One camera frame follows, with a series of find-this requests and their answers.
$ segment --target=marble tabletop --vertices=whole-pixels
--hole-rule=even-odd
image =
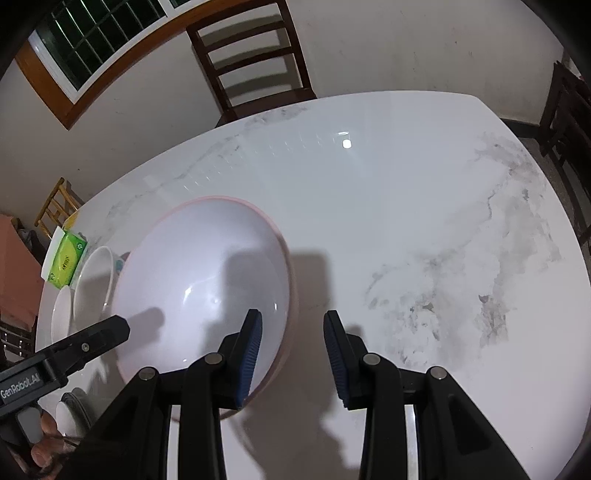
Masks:
[[[480,100],[360,93],[236,121],[123,176],[73,229],[88,252],[121,255],[166,211],[206,195],[239,197],[273,219],[300,297],[283,370],[222,423],[228,478],[357,478],[365,412],[336,396],[327,309],[400,367],[446,367],[532,479],[560,472],[591,406],[589,280],[554,190]],[[38,348],[50,343],[56,294],[44,287]],[[74,386],[101,411],[123,383],[106,355]],[[54,412],[60,397],[41,404]]]

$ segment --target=pink bowl rim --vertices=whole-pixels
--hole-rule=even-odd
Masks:
[[[279,245],[280,245],[281,250],[283,252],[283,257],[285,259],[285,266],[287,268],[288,287],[289,287],[289,302],[288,302],[288,309],[287,309],[287,318],[285,320],[285,329],[283,331],[283,337],[281,339],[281,343],[279,344],[279,349],[277,350],[277,354],[275,355],[275,358],[273,359],[273,362],[271,363],[271,366],[269,367],[269,370],[267,371],[267,373],[265,374],[265,376],[263,377],[261,382],[256,386],[256,388],[250,393],[250,395],[248,395],[248,397],[244,401],[243,407],[245,407],[253,400],[253,398],[255,398],[262,390],[264,390],[264,388],[277,376],[277,374],[281,370],[281,368],[282,368],[283,364],[285,363],[285,360],[287,359],[287,356],[289,355],[289,352],[291,350],[292,339],[294,336],[293,334],[295,331],[295,323],[296,323],[295,319],[297,318],[297,315],[298,315],[298,297],[297,297],[297,288],[296,288],[296,276],[294,274],[293,263],[291,261],[291,255],[290,255],[289,249],[287,247],[287,243],[285,242],[285,239],[284,239],[283,235],[281,234],[280,230],[277,228],[277,225],[259,207],[257,207],[256,205],[253,205],[250,202],[247,202],[246,200],[239,199],[236,197],[230,197],[230,196],[225,196],[225,195],[207,195],[207,196],[198,197],[198,198],[189,200],[187,202],[181,203],[180,205],[177,205],[176,207],[170,209],[168,212],[166,212],[164,215],[162,215],[162,217],[160,217],[158,220],[156,220],[154,222],[154,224],[148,229],[146,234],[140,240],[139,244],[129,253],[129,257],[125,261],[123,269],[121,270],[121,273],[119,274],[119,280],[117,281],[117,283],[115,285],[115,291],[113,292],[113,299],[112,299],[111,305],[114,305],[117,298],[118,298],[118,292],[119,292],[118,286],[121,283],[121,280],[123,279],[123,277],[125,275],[125,271],[127,269],[129,259],[133,256],[134,251],[144,242],[146,237],[149,234],[151,234],[160,223],[164,222],[164,220],[166,220],[171,215],[177,213],[179,210],[183,210],[184,208],[188,207],[189,205],[193,205],[195,203],[201,203],[201,202],[204,202],[207,200],[226,200],[228,202],[239,203],[240,205],[244,205],[245,207],[250,208],[250,210],[253,210],[256,214],[258,214],[261,218],[263,218],[263,220],[266,221],[266,223],[269,225],[269,227],[271,227],[271,230],[273,231],[273,233],[275,234],[275,237],[277,238],[277,240],[279,242]],[[117,365],[117,370],[119,371],[121,378],[123,379],[124,383],[127,385],[127,383],[129,383],[133,377],[127,378],[123,374],[118,361],[117,361],[116,365]],[[234,413],[235,412],[232,410],[222,411],[222,412],[220,412],[220,418],[221,419],[228,418],[228,417],[232,416]]]

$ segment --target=metal screw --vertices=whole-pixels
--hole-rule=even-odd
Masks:
[[[375,353],[366,353],[363,356],[363,361],[367,364],[367,365],[377,365],[379,363],[379,355],[376,355]]]
[[[438,380],[443,380],[447,377],[447,370],[443,367],[433,367],[431,369],[431,376],[433,378],[437,378]]]
[[[143,369],[139,371],[139,378],[140,380],[152,380],[155,374],[156,370],[152,367],[143,367]]]
[[[205,363],[208,365],[217,365],[219,362],[223,360],[223,355],[221,353],[208,353],[205,356]]]

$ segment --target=tissue box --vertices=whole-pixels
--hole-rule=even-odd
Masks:
[[[86,240],[56,227],[41,267],[41,278],[57,288],[69,285],[86,248]]]

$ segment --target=wooden chair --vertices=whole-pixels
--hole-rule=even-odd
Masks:
[[[265,5],[277,4],[281,14],[281,20],[273,21],[264,25],[258,25],[253,28],[238,32],[234,35],[230,35],[221,40],[214,41],[208,45],[205,45],[199,30],[209,25],[212,25],[221,20],[233,17],[243,12],[253,10],[255,8],[263,7]],[[278,47],[270,51],[264,51],[251,57],[241,58],[233,63],[226,64],[220,67],[214,66],[209,53],[213,50],[225,47],[232,43],[244,40],[245,38],[254,37],[265,32],[280,30],[285,28],[287,37],[290,45],[286,47]],[[301,52],[300,42],[298,41],[296,28],[294,27],[293,20],[291,19],[290,12],[287,8],[285,0],[245,0],[237,5],[227,8],[220,12],[215,12],[208,17],[205,17],[198,22],[187,27],[187,34],[191,39],[191,43],[195,49],[197,57],[201,62],[207,80],[212,87],[213,93],[215,94],[217,101],[222,108],[222,117],[217,123],[217,127],[224,125],[229,122],[233,122],[239,118],[254,115],[255,113],[265,112],[273,108],[290,105],[292,103],[304,102],[306,100],[313,100],[316,98],[312,85],[310,84],[310,77],[308,76],[308,70],[306,69],[306,62],[304,61],[304,55]],[[286,55],[293,55],[295,58],[295,64],[300,75],[301,88],[288,90],[286,92],[276,93],[263,98],[245,102],[240,105],[232,106],[228,93],[222,85],[220,80],[221,75],[232,72],[248,65],[258,63],[260,61],[273,59],[276,57],[283,57]]]
[[[550,157],[566,188],[573,204],[573,229],[579,245],[583,246],[591,239],[591,225],[585,221],[564,164],[569,164],[591,200],[591,90],[560,63],[554,65],[537,141],[540,153]]]
[[[63,199],[62,203],[56,199],[58,194],[60,194]],[[83,202],[80,198],[78,198],[78,196],[72,191],[70,182],[65,181],[64,177],[62,177],[57,181],[56,186],[53,187],[49,197],[47,197],[47,200],[43,204],[43,208],[39,212],[39,215],[37,215],[37,218],[35,218],[34,225],[39,226],[43,233],[51,238],[52,233],[43,222],[43,217],[47,215],[53,223],[62,227],[64,221],[72,215],[72,213],[77,211],[82,204]]]

